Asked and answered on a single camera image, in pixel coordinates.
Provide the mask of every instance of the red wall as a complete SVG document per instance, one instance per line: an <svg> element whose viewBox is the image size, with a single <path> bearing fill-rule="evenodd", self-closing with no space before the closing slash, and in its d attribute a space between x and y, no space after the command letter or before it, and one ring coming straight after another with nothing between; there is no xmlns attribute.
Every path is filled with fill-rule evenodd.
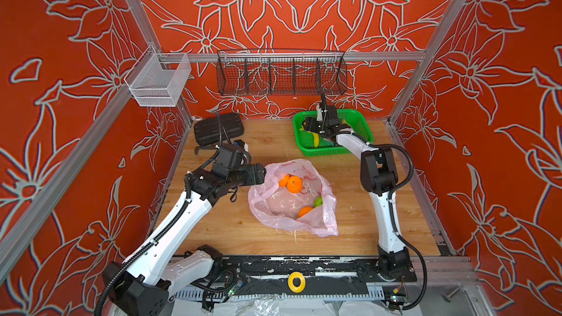
<svg viewBox="0 0 562 316"><path fill-rule="evenodd" d="M146 48L124 0L0 0L0 238ZM185 130L131 99L0 286L3 314L91 314L147 233Z"/></svg>
<svg viewBox="0 0 562 316"><path fill-rule="evenodd" d="M468 0L397 127L503 315L562 313L560 22L562 0Z"/></svg>
<svg viewBox="0 0 562 316"><path fill-rule="evenodd" d="M349 51L423 50L450 0L141 0L164 51L293 47ZM184 98L193 115L238 111L287 118L318 97L222 97L215 67L193 66ZM412 61L353 63L349 91L332 98L368 117L388 116Z"/></svg>

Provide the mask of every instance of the plastic bag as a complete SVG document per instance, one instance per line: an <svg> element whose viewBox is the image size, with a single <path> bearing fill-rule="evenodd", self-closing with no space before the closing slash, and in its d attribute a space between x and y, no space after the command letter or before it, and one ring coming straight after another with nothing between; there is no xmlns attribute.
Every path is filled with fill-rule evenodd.
<svg viewBox="0 0 562 316"><path fill-rule="evenodd" d="M249 209L260 222L286 231L307 230L320 237L338 235L332 188L310 161L296 159L269 164L265 169L264 183L251 186L248 193ZM279 187L279 180L287 173L302 178L300 193ZM299 218L300 209L312 207L319 196L323 204Z"/></svg>

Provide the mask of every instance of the bolt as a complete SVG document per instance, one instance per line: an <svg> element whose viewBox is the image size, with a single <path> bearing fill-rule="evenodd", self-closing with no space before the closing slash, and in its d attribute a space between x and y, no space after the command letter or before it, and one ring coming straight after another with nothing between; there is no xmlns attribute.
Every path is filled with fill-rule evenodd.
<svg viewBox="0 0 562 316"><path fill-rule="evenodd" d="M459 292L460 288L456 287L453 290L451 290L449 293L443 294L443 298L445 299L446 302L450 303L451 299L455 296L455 294L457 294Z"/></svg>

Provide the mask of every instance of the wooden board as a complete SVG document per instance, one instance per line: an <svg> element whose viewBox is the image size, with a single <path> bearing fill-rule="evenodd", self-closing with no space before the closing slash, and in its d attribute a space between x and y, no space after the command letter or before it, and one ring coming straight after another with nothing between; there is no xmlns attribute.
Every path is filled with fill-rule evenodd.
<svg viewBox="0 0 562 316"><path fill-rule="evenodd" d="M252 163L271 163L303 158L294 141L291 120L244 120L241 137L249 144ZM375 144L390 143L382 121L370 121ZM167 193L158 223L170 212L184 190L183 176L199 167L212 154L202 150L198 156L193 132L189 134L172 185ZM352 154L306 158L324 176L337 198L335 211L339 236L320 238L305 231L287 232L261 224L250 212L248 187L240 188L238 200L223 197L193 228L177 254L209 244L223 254L307 254L378 255L378 229L373 203L359 181L359 160ZM396 158L398 179L405 175ZM404 237L424 255L439 255L410 185L397 191L397 207Z"/></svg>

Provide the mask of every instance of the lime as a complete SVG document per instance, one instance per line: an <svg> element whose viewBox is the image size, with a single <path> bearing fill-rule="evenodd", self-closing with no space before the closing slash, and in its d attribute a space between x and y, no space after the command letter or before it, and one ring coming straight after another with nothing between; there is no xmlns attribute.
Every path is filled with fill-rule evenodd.
<svg viewBox="0 0 562 316"><path fill-rule="evenodd" d="M322 197L319 196L318 198L316 198L314 200L314 207L319 207L320 205L322 205Z"/></svg>

